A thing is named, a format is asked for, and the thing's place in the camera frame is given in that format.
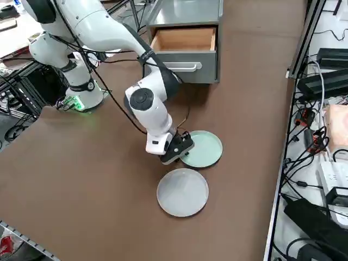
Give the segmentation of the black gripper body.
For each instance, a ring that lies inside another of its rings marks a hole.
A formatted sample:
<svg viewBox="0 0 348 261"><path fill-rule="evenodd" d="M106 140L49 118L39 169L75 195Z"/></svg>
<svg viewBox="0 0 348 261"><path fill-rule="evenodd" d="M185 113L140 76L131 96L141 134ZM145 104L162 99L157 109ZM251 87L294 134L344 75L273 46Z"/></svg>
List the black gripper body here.
<svg viewBox="0 0 348 261"><path fill-rule="evenodd" d="M189 154L194 147L194 141L188 131L174 135L169 145L165 146L165 154L160 156L160 161L164 165L168 165L173 161L178 161L181 157Z"/></svg>

